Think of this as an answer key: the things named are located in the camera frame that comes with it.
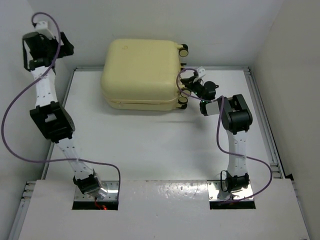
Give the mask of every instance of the white arm link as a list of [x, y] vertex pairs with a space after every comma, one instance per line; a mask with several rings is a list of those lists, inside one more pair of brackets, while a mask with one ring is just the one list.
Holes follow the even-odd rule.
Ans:
[[91, 167], [89, 167], [86, 163], [82, 161], [78, 161], [79, 156], [76, 151], [76, 147], [74, 144], [74, 139], [62, 139], [56, 145], [60, 148], [67, 159], [77, 159], [77, 160], [70, 160], [68, 161], [70, 166], [74, 171], [75, 179], [86, 179], [89, 175], [94, 174]]
[[[41, 77], [41, 75], [48, 69], [46, 66], [37, 67], [35, 70], [31, 71], [34, 80]], [[55, 72], [50, 69], [50, 71], [42, 77], [42, 79], [35, 84], [36, 88], [36, 103], [35, 106], [46, 106], [50, 105], [51, 102], [57, 102], [57, 95], [55, 89]]]
[[244, 176], [247, 171], [246, 166], [246, 141], [247, 141], [247, 132], [239, 131], [237, 134], [233, 134], [230, 131], [226, 131], [228, 134], [229, 140], [229, 152], [235, 154], [244, 155], [244, 157], [229, 155], [229, 164], [227, 172], [232, 176]]

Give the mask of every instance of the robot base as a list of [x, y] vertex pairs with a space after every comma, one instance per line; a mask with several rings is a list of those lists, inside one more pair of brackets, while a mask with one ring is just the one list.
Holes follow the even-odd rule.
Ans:
[[[210, 209], [256, 209], [253, 197], [239, 201], [237, 203], [227, 203], [226, 201], [238, 200], [248, 197], [253, 194], [251, 183], [247, 188], [242, 188], [239, 191], [224, 192], [221, 190], [219, 180], [207, 181]], [[223, 189], [226, 189], [225, 181], [222, 182]]]
[[118, 210], [118, 181], [101, 181], [103, 188], [108, 189], [108, 194], [103, 200], [97, 200], [88, 195], [82, 194], [79, 188], [75, 189], [72, 210]]

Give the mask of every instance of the metal mounting plate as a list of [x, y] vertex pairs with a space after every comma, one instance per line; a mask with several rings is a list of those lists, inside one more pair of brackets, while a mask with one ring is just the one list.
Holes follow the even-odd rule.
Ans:
[[[236, 204], [225, 203], [229, 200], [239, 200], [245, 197], [251, 196], [253, 194], [251, 183], [247, 188], [242, 188], [235, 192], [223, 192], [221, 190], [221, 184], [219, 180], [207, 181], [208, 185], [208, 197], [210, 202], [210, 209], [255, 209], [254, 197], [244, 199], [237, 202]], [[222, 181], [223, 189], [226, 189], [225, 181]]]
[[[101, 184], [104, 189], [108, 190], [108, 194], [104, 199], [98, 200], [97, 202], [117, 202], [119, 182], [118, 181], [101, 181]], [[79, 188], [76, 188], [73, 201], [74, 202], [94, 202], [95, 199], [88, 194], [82, 194]]]

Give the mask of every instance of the white table surface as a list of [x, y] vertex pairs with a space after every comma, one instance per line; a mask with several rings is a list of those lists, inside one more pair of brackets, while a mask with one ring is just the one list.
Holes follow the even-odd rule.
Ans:
[[[19, 240], [309, 240], [289, 179], [274, 179], [255, 197], [256, 209], [210, 210], [204, 180], [217, 179], [228, 164], [216, 145], [218, 116], [202, 116], [193, 100], [185, 111], [112, 109], [101, 95], [100, 76], [76, 72], [66, 110], [76, 125], [81, 157], [119, 166], [119, 209], [71, 210], [72, 170], [67, 162], [53, 163], [46, 180], [35, 185]], [[244, 72], [208, 71], [206, 80], [220, 85], [218, 95], [244, 95], [253, 115], [247, 154], [268, 162]], [[223, 130], [220, 139], [228, 149]], [[55, 148], [52, 158], [62, 157]], [[268, 170], [249, 160], [247, 166], [256, 192], [266, 184]], [[117, 179], [110, 167], [94, 168], [103, 180]]]
[[[170, 112], [133, 111], [111, 108], [100, 89], [101, 71], [74, 73], [65, 109], [75, 123], [79, 155], [83, 159], [112, 163], [123, 180], [215, 180], [226, 170], [229, 156], [216, 144], [218, 115], [203, 116], [199, 101], [190, 99], [186, 110]], [[217, 96], [243, 94], [253, 116], [247, 140], [247, 155], [269, 162], [254, 105], [242, 70], [208, 70], [205, 81], [220, 87]], [[221, 146], [228, 150], [225, 130]], [[51, 159], [63, 158], [55, 146]], [[247, 160], [251, 179], [266, 182], [268, 169]], [[117, 172], [95, 165], [102, 180], [116, 180]], [[73, 172], [67, 162], [51, 163], [47, 180], [70, 181]]]
[[118, 211], [71, 210], [75, 189], [37, 181], [19, 240], [310, 240], [289, 179], [239, 210], [210, 210], [203, 181], [124, 181]]

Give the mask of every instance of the purple cable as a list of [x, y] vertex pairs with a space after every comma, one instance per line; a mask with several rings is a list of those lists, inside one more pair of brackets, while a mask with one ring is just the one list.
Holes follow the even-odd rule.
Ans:
[[[192, 97], [192, 98], [194, 98], [194, 99], [198, 99], [198, 100], [201, 100], [201, 101], [206, 101], [206, 102], [208, 102], [208, 100], [201, 99], [201, 98], [195, 97], [195, 96], [191, 96], [190, 94], [187, 94], [187, 93], [183, 92], [183, 90], [179, 87], [180, 75], [181, 75], [181, 73], [183, 73], [183, 72], [185, 72], [185, 71], [187, 71], [187, 70], [191, 70], [191, 71], [194, 71], [194, 72], [197, 71], [197, 70], [195, 70], [195, 69], [193, 69], [193, 68], [184, 68], [183, 70], [181, 70], [181, 71], [178, 73], [178, 75], [177, 75], [177, 77], [176, 77], [176, 86], [178, 87], [179, 91], [180, 91], [181, 93], [187, 95], [188, 97]], [[224, 96], [220, 96], [220, 97], [218, 97], [217, 99], [211, 101], [211, 102], [217, 102], [218, 99], [220, 99], [220, 98], [221, 98], [221, 106], [222, 106], [222, 107], [220, 108], [219, 118], [218, 118], [218, 125], [217, 125], [217, 130], [216, 130], [216, 144], [217, 144], [219, 150], [220, 150], [221, 152], [225, 153], [225, 154], [233, 155], [233, 156], [237, 156], [237, 157], [244, 157], [244, 155], [242, 155], [242, 154], [238, 154], [238, 153], [226, 151], [226, 150], [222, 149], [222, 147], [220, 146], [219, 133], [220, 133], [220, 125], [221, 125], [221, 121], [222, 121], [222, 114], [223, 114], [223, 110], [224, 110], [224, 107], [225, 107], [225, 97], [224, 97]], [[237, 199], [237, 200], [227, 200], [227, 201], [223, 201], [222, 204], [238, 203], [238, 202], [240, 202], [240, 201], [242, 201], [242, 200], [252, 198], [252, 197], [254, 197], [254, 196], [262, 193], [264, 190], [266, 190], [266, 189], [270, 186], [270, 184], [271, 184], [271, 182], [272, 182], [272, 179], [273, 179], [273, 173], [272, 173], [271, 167], [270, 167], [267, 163], [265, 163], [264, 161], [262, 161], [262, 160], [260, 160], [260, 159], [257, 159], [257, 158], [251, 157], [251, 156], [246, 156], [246, 158], [247, 158], [247, 159], [250, 159], [250, 160], [253, 160], [253, 161], [256, 161], [256, 162], [259, 162], [259, 163], [261, 163], [261, 164], [264, 164], [264, 165], [268, 168], [268, 170], [269, 170], [269, 172], [270, 172], [270, 179], [269, 179], [268, 183], [267, 183], [261, 190], [255, 192], [254, 194], [252, 194], [252, 195], [250, 195], [250, 196], [246, 196], [246, 197], [244, 197], [244, 198]]]
[[[35, 85], [36, 83], [38, 83], [42, 78], [43, 76], [45, 76], [52, 68], [53, 66], [55, 65], [56, 63], [56, 60], [58, 58], [58, 55], [59, 55], [59, 52], [60, 52], [60, 48], [61, 48], [61, 32], [60, 32], [60, 28], [58, 26], [58, 23], [56, 22], [56, 20], [51, 16], [49, 15], [48, 13], [45, 13], [45, 12], [36, 12], [35, 14], [32, 15], [31, 17], [31, 22], [32, 24], [34, 24], [34, 18], [35, 16], [37, 15], [45, 15], [47, 17], [49, 17], [55, 27], [56, 27], [56, 30], [57, 30], [57, 33], [58, 33], [58, 46], [57, 46], [57, 49], [56, 49], [56, 53], [53, 57], [53, 60], [50, 64], [50, 66], [48, 67], [48, 69], [39, 77], [37, 78], [35, 81], [33, 81], [31, 84], [29, 84], [25, 89], [23, 89], [13, 100], [12, 102], [9, 104], [9, 106], [7, 107], [7, 109], [5, 110], [4, 112], [4, 115], [3, 115], [3, 118], [2, 118], [2, 122], [1, 122], [1, 138], [2, 138], [2, 141], [3, 141], [3, 144], [4, 146], [6, 147], [6, 149], [13, 155], [15, 156], [16, 158], [20, 159], [20, 160], [23, 160], [25, 162], [28, 162], [28, 163], [33, 163], [33, 164], [44, 164], [44, 163], [54, 163], [54, 162], [62, 162], [62, 161], [76, 161], [77, 159], [76, 158], [60, 158], [60, 159], [51, 159], [51, 160], [31, 160], [31, 159], [27, 159], [27, 158], [24, 158], [20, 155], [18, 155], [17, 153], [15, 153], [8, 145], [7, 143], [7, 140], [6, 140], [6, 136], [5, 136], [5, 123], [6, 123], [6, 119], [7, 119], [7, 116], [8, 116], [8, 113], [11, 109], [11, 107], [14, 105], [14, 103], [21, 97], [22, 94], [24, 94], [28, 89], [30, 89], [33, 85]], [[117, 170], [118, 172], [118, 180], [119, 180], [119, 189], [118, 189], [118, 193], [117, 193], [117, 199], [119, 201], [119, 194], [120, 194], [120, 186], [121, 186], [121, 175], [120, 175], [120, 170], [119, 168], [116, 166], [116, 165], [113, 165], [111, 163], [104, 163], [104, 162], [97, 162], [97, 161], [90, 161], [90, 160], [85, 160], [85, 159], [81, 159], [79, 158], [78, 161], [80, 162], [85, 162], [85, 163], [90, 163], [90, 164], [95, 164], [95, 165], [104, 165], [104, 166], [110, 166], [110, 167], [113, 167]]]

